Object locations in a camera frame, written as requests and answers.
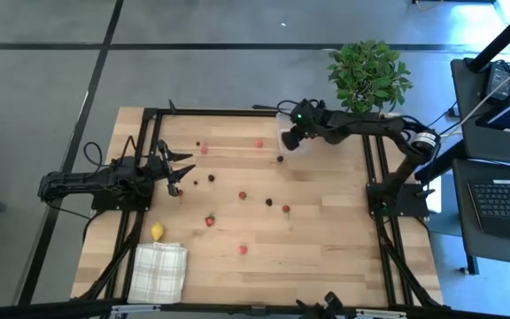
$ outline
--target white towel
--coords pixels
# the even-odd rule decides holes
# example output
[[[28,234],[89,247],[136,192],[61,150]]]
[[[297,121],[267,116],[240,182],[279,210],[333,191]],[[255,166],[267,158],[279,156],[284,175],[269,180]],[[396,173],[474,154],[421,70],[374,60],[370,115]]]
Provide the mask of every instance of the white towel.
[[[179,243],[138,245],[127,302],[180,302],[186,276],[187,254],[186,248]]]

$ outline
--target lemon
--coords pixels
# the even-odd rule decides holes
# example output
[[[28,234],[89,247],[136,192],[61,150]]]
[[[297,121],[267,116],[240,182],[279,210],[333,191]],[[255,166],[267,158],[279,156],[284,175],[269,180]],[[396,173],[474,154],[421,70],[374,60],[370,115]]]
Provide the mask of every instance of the lemon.
[[[154,225],[152,225],[151,228],[151,235],[152,239],[154,241],[158,241],[161,237],[163,237],[163,234],[165,233],[165,228],[160,222],[155,222]]]

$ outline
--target concrete floor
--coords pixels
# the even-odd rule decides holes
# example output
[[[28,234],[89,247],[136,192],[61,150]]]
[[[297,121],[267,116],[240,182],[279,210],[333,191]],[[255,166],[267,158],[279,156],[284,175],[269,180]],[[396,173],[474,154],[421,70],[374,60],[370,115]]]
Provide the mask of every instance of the concrete floor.
[[[113,0],[0,0],[0,42],[100,43],[113,5]],[[483,46],[503,27],[490,4],[444,3],[421,12],[408,0],[133,0],[124,4],[113,41],[343,43],[375,38]],[[510,59],[510,49],[506,53],[502,58]],[[399,111],[430,122],[450,107],[455,97],[449,63],[463,57],[402,52],[415,87]],[[9,207],[0,214],[0,306],[15,300],[44,211],[35,195],[38,183],[59,168],[96,58],[96,51],[0,51],[0,200]],[[335,88],[326,81],[328,63],[324,51],[110,51],[82,142],[106,149],[120,106],[167,107],[169,98],[179,107],[248,108],[313,97],[335,107]],[[74,170],[92,168],[79,154]],[[65,208],[86,213],[89,198],[68,198]],[[60,215],[34,302],[68,299],[83,224]],[[447,305],[510,315],[510,264],[481,261],[480,276],[462,276],[455,272],[465,262],[461,240],[432,236],[431,242]]]

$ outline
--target red berry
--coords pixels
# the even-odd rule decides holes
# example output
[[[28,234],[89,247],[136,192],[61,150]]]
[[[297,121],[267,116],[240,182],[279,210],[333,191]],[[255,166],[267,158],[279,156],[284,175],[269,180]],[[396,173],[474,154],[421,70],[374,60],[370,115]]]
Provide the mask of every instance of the red berry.
[[[205,225],[208,227],[212,227],[215,222],[216,218],[213,217],[213,214],[210,214],[208,217],[205,218]]]

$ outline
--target wooden table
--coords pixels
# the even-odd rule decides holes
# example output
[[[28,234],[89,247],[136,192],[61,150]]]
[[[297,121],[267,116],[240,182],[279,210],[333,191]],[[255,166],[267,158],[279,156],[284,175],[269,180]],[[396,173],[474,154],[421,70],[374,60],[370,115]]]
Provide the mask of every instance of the wooden table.
[[[129,135],[137,137],[142,113],[142,108],[120,108],[107,159],[120,156]],[[307,154],[283,163],[276,161],[274,118],[165,115],[160,138],[173,152],[194,154],[175,167],[197,165],[179,185],[181,198],[168,195],[166,181],[157,183],[141,236],[141,243],[152,242],[151,226],[161,222],[166,228],[161,241],[188,249],[182,302],[293,305],[300,299],[313,304],[333,291],[347,306],[387,306],[377,235],[367,213],[361,136],[339,145],[317,138]],[[263,139],[263,148],[255,148],[257,139]],[[196,142],[208,144],[209,153],[202,155]],[[390,140],[385,147],[393,171],[402,155]],[[247,192],[246,200],[238,197],[240,191]],[[267,198],[272,206],[265,204]],[[290,218],[283,205],[290,206]],[[211,228],[204,220],[209,213],[216,216]],[[441,302],[427,231],[412,218],[399,221],[407,264]],[[120,212],[112,211],[89,226],[72,296],[84,293],[111,259],[119,222]],[[247,254],[239,253],[240,245],[248,246]],[[393,278],[402,302],[394,267]]]

